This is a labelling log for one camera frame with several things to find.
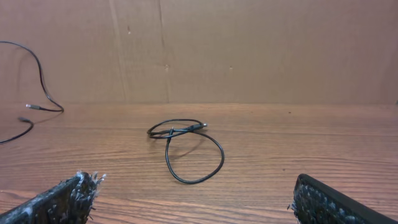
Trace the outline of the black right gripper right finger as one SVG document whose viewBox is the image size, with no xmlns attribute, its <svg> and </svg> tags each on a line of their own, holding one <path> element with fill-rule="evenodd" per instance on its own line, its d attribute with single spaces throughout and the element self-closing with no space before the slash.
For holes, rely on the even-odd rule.
<svg viewBox="0 0 398 224">
<path fill-rule="evenodd" d="M 294 198 L 287 208 L 301 224 L 397 224 L 307 174 L 297 177 Z"/>
</svg>

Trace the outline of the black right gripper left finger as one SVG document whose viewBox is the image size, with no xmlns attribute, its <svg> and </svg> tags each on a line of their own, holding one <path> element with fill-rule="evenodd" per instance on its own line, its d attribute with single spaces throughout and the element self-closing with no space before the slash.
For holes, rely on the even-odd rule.
<svg viewBox="0 0 398 224">
<path fill-rule="evenodd" d="M 1 214 L 5 224 L 85 224 L 105 175 L 79 171 L 51 189 Z"/>
</svg>

